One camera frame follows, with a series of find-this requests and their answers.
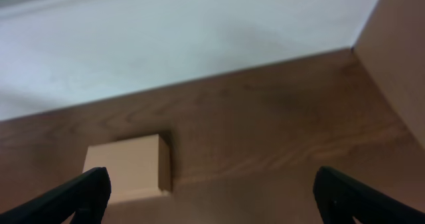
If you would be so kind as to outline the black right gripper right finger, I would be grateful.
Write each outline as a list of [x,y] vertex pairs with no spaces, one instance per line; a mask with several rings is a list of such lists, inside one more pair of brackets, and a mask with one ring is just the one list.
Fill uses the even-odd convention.
[[329,166],[317,171],[313,194],[325,224],[424,222],[423,212]]

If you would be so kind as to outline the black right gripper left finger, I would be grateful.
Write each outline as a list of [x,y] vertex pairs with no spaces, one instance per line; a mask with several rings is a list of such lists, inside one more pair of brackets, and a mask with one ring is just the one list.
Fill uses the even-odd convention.
[[112,192],[105,167],[92,168],[66,183],[1,214],[1,222],[101,223]]

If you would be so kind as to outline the cardboard box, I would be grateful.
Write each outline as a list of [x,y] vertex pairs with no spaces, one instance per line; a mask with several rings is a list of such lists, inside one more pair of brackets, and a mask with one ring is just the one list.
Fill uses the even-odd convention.
[[96,167],[108,171],[110,204],[171,194],[171,152],[159,134],[88,147],[83,171]]

